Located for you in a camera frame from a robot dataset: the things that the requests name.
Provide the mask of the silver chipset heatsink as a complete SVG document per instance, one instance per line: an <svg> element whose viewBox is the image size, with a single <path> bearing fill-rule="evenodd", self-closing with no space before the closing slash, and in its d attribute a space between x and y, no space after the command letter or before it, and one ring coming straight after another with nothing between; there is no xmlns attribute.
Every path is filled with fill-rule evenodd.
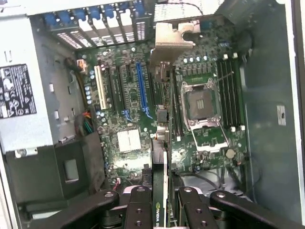
<svg viewBox="0 0 305 229"><path fill-rule="evenodd" d="M118 132L117 138L120 152L129 152L142 148L138 129Z"/></svg>

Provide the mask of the black plastic duct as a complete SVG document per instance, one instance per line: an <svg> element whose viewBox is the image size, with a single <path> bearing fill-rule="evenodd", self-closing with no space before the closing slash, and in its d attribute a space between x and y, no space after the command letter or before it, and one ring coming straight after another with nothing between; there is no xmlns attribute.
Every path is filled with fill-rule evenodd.
<svg viewBox="0 0 305 229"><path fill-rule="evenodd" d="M17 158L8 152L5 157L15 202L28 211L54 203L63 206L81 194L97 192L105 181L97 133L39 147L35 155Z"/></svg>

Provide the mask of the grey power supply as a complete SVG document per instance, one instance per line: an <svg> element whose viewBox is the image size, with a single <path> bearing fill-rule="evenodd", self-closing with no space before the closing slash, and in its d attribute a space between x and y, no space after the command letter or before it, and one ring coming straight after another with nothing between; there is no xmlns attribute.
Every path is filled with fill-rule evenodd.
<svg viewBox="0 0 305 229"><path fill-rule="evenodd" d="M33 153L75 135L84 110L80 87L65 65L74 51L42 19L0 18L0 142L3 152Z"/></svg>

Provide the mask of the green motherboard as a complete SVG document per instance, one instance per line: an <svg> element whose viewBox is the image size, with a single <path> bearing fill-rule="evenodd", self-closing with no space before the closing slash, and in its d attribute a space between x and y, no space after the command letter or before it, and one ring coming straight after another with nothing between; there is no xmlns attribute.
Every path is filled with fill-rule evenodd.
<svg viewBox="0 0 305 229"><path fill-rule="evenodd" d="M229 22L209 21L201 27L199 33L190 34L194 48L184 52L173 67L180 73L181 84L195 78L212 78L218 87L221 124L221 97L218 84L217 61L230 59L234 53L235 29ZM96 131L104 152L105 170L108 184L118 189L122 186L139 184L144 178L151 163L151 141L157 131L156 107L153 105L149 89L147 66L150 64L150 50L154 41L124 44L107 48L82 51L79 57L84 60L88 70L84 76L85 98L89 110L84 114L83 129L86 133ZM136 63L140 62L145 80L146 98L150 115L148 118L142 111ZM133 83L127 83L122 75L121 66L129 64L132 69ZM94 66L100 66L104 91L108 108L101 110ZM111 67L118 95L119 112L113 110L111 91L108 79L108 68ZM128 130L139 130L142 148L139 150L120 152L117 133ZM184 125L185 135L176 141L173 117L172 163L171 168L178 175L196 175L205 170L233 169L246 162L247 143L245 129L239 127L224 128L230 146L220 152L198 152L191 131ZM233 159L225 156L227 149L236 154Z"/></svg>

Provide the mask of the CPU socket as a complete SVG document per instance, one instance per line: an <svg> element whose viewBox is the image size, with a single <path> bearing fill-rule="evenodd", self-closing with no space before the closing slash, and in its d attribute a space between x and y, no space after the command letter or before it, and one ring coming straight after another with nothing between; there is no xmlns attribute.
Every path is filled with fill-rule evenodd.
<svg viewBox="0 0 305 229"><path fill-rule="evenodd" d="M180 98L184 124L189 131L220 125L219 92L212 78L183 81Z"/></svg>

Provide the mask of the white expansion slot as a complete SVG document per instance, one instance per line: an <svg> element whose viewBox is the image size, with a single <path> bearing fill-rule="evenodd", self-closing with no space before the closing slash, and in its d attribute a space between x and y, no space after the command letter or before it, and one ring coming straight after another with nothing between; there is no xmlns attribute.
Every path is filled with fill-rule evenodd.
<svg viewBox="0 0 305 229"><path fill-rule="evenodd" d="M101 73L100 66L94 66L94 72L95 72L100 108L101 108L101 110L105 110L108 108L108 106L107 106L106 94L104 91L103 79L102 79L102 73Z"/></svg>

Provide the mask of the white-latched RAM slot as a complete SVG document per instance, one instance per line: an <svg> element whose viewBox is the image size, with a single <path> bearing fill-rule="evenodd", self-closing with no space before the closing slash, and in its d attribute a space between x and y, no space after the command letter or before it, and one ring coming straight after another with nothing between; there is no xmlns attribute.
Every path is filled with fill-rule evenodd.
<svg viewBox="0 0 305 229"><path fill-rule="evenodd" d="M227 107L227 112L228 112L228 128L233 127L232 126L232 111L231 111L231 103L230 103L230 93L229 93L229 85L228 85L228 76L230 74L228 73L227 70L227 61L230 59L226 59L222 61L222 72L223 72L223 82L224 82L224 92L225 92L225 97L226 97L226 107Z"/></svg>
<svg viewBox="0 0 305 229"><path fill-rule="evenodd" d="M174 132L176 136L176 141L181 141L181 127L180 127L180 112L179 112L179 104L177 103L176 98L176 76L175 69L172 68L173 74L173 117L174 117Z"/></svg>
<svg viewBox="0 0 305 229"><path fill-rule="evenodd" d="M243 107L243 95L242 95L242 82L240 74L240 60L237 52L233 53L232 56L232 70L234 70L234 93L237 97L236 106L237 106L237 116L239 129L245 129L245 117L244 117L244 107Z"/></svg>

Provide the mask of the black open PC case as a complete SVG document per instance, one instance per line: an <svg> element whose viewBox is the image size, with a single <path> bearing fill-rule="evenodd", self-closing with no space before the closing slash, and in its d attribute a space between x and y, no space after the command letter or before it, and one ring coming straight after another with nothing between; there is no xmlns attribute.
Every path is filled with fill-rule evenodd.
<svg viewBox="0 0 305 229"><path fill-rule="evenodd" d="M80 87L84 110L74 119L75 135L56 144L97 133L83 129L89 105L82 51L154 41L150 60L159 22L174 29L193 24L185 41L209 21L231 23L240 60L246 162L189 176L171 168L171 225L162 229L190 229L180 207L181 187L196 189L206 204L212 192L228 191L305 226L305 0L0 0L0 18L19 15L42 19L46 32L74 51L65 65ZM136 186L148 187L153 197L151 153L139 184L112 188L104 166L105 181L97 192L28 211L15 202L7 153L0 142L0 229L57 229L57 213L104 190L116 191L120 206ZM219 229L243 227L226 212L211 212Z"/></svg>

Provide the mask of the metal socket cover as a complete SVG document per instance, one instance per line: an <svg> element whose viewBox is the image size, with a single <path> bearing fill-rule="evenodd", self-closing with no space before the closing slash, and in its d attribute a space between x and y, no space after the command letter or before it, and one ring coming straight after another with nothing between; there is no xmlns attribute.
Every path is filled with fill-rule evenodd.
<svg viewBox="0 0 305 229"><path fill-rule="evenodd" d="M217 153L230 146L219 117L189 120L189 129L198 152Z"/></svg>

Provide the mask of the blue expansion slot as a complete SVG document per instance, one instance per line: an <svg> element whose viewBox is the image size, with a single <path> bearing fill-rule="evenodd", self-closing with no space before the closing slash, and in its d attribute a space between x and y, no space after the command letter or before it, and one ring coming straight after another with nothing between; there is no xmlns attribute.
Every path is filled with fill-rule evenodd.
<svg viewBox="0 0 305 229"><path fill-rule="evenodd" d="M145 113L145 115L148 118L153 119L153 117L150 115L149 106L147 104L145 80L144 80L144 75L142 72L141 63L137 62L135 66L136 66L136 72L137 72L138 83L139 83L142 111Z"/></svg>

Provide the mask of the short black expansion slot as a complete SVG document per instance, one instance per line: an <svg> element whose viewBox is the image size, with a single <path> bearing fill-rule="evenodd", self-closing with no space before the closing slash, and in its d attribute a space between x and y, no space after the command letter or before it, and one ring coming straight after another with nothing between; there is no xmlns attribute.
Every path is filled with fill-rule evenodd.
<svg viewBox="0 0 305 229"><path fill-rule="evenodd" d="M121 72L123 75L124 80L127 83L133 83L133 75L132 75L132 69L129 64L124 64L121 66Z"/></svg>

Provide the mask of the long black expansion slot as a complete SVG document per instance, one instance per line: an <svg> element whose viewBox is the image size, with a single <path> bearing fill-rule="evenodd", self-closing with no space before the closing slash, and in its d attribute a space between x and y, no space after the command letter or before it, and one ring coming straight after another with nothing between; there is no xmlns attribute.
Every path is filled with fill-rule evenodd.
<svg viewBox="0 0 305 229"><path fill-rule="evenodd" d="M160 105L162 101L162 92L160 84L155 80L155 77L152 75L149 66L147 66L148 79L149 79L149 89L152 97L153 105Z"/></svg>
<svg viewBox="0 0 305 229"><path fill-rule="evenodd" d="M113 105L113 110L115 112L119 112L119 106L118 106L118 101L117 101L117 88L116 88L116 83L115 83L115 78L113 71L111 67L108 68L108 79L109 79L109 85L110 85L110 91L111 91L111 100L112 100L112 105Z"/></svg>

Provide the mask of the black-latched RAM slot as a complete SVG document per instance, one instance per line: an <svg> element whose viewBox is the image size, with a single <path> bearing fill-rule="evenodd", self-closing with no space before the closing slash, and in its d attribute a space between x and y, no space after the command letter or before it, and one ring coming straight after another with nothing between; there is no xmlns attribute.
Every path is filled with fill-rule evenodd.
<svg viewBox="0 0 305 229"><path fill-rule="evenodd" d="M230 60L227 61L227 70L230 76L228 76L228 85L229 85L229 93L230 93L230 103L231 103L231 111L232 111L232 126L237 127L239 125L239 105L237 96L235 93L235 79L234 79L234 69L232 68L232 62Z"/></svg>
<svg viewBox="0 0 305 229"><path fill-rule="evenodd" d="M229 119L228 119L228 112L226 107L226 97L224 92L223 72L220 61L217 61L217 72L218 72L219 91L221 97L222 119L223 119L224 128L227 129Z"/></svg>
<svg viewBox="0 0 305 229"><path fill-rule="evenodd" d="M183 110L182 110L182 102L181 102L181 76L179 72L176 72L176 89L177 89L177 102L179 104L179 114L180 114L180 126L181 126L181 136L185 135L184 130L184 120L183 120Z"/></svg>

